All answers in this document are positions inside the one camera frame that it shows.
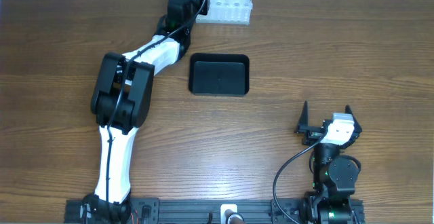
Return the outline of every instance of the wooden table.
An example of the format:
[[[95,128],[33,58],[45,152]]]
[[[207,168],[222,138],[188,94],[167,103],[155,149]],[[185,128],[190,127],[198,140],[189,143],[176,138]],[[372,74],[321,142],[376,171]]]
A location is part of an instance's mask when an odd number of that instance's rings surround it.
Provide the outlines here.
[[[319,126],[350,104],[363,127],[346,150],[363,164],[369,223],[433,213],[434,0],[253,0],[249,26],[197,24],[187,55],[154,80],[134,145],[132,195],[271,199],[305,100]],[[1,0],[0,222],[62,222],[94,190],[100,135],[90,98],[102,57],[147,43],[167,0]],[[246,54],[243,98],[193,96],[195,52]],[[311,189],[308,156],[278,195]]]

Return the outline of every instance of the white connector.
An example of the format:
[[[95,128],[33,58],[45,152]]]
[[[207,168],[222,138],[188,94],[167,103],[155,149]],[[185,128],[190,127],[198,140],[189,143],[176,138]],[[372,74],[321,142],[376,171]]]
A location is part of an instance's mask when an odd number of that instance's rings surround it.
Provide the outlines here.
[[[210,0],[207,15],[198,15],[196,23],[249,24],[252,0]]]

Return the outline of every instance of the wood grain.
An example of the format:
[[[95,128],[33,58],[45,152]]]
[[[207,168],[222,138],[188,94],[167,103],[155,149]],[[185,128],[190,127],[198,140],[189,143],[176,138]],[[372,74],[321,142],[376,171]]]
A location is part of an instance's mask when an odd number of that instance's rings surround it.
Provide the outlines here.
[[[136,138],[134,197],[271,199],[302,150],[302,102],[319,125],[350,104],[363,134],[356,198],[369,223],[431,223],[434,0],[253,0],[249,26],[197,24],[190,50],[155,78]],[[167,0],[1,0],[0,222],[62,222],[92,192],[100,138],[90,98],[100,62],[146,43]],[[193,96],[195,52],[246,54],[243,98]],[[310,190],[307,155],[278,194]]]

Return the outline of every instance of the white plastic part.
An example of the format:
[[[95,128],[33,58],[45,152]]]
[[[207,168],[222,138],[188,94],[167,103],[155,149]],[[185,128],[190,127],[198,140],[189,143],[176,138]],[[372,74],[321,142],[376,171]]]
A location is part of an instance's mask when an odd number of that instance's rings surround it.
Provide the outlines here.
[[[137,54],[140,50],[143,50],[145,47],[149,46],[156,41],[163,39],[162,35],[155,35],[152,37],[152,41],[143,45],[137,50],[132,52],[124,53],[123,55],[127,58],[127,60],[131,59],[133,56]],[[148,64],[155,65],[154,75],[160,72],[164,67],[169,64],[173,64],[177,61],[179,55],[179,43],[172,38],[167,38],[165,41],[156,45],[155,47],[149,49],[140,57],[137,57],[135,62],[147,62]],[[131,81],[126,81],[125,84],[131,85]]]
[[[128,135],[123,135],[122,131],[110,127],[111,134],[113,135],[113,142],[111,146],[110,156],[110,169],[108,176],[108,198],[109,202],[122,203],[127,197],[131,189],[130,184],[130,162],[131,153],[133,149],[134,137],[138,128],[132,128]],[[106,200],[106,166],[107,166],[107,153],[109,152],[109,133],[107,126],[100,126],[101,134],[101,167],[100,179],[95,188],[95,194],[101,200]]]
[[[252,0],[210,0],[207,15],[198,15],[196,23],[249,24]]]
[[[321,143],[333,143],[341,146],[348,142],[353,134],[353,116],[347,113],[333,113],[332,121]]]

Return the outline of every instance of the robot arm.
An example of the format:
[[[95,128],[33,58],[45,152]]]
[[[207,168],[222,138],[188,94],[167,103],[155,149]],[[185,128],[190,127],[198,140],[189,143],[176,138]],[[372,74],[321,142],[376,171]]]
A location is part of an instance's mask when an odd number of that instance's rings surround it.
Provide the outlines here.
[[[169,0],[167,15],[161,17],[149,43],[123,55],[108,53],[103,58],[91,101],[100,125],[100,178],[94,194],[83,199],[84,222],[95,216],[110,222],[125,223],[129,219],[132,148],[149,111],[154,75],[184,56],[195,17],[207,14],[208,3]],[[130,87],[129,92],[124,91],[125,86]]]

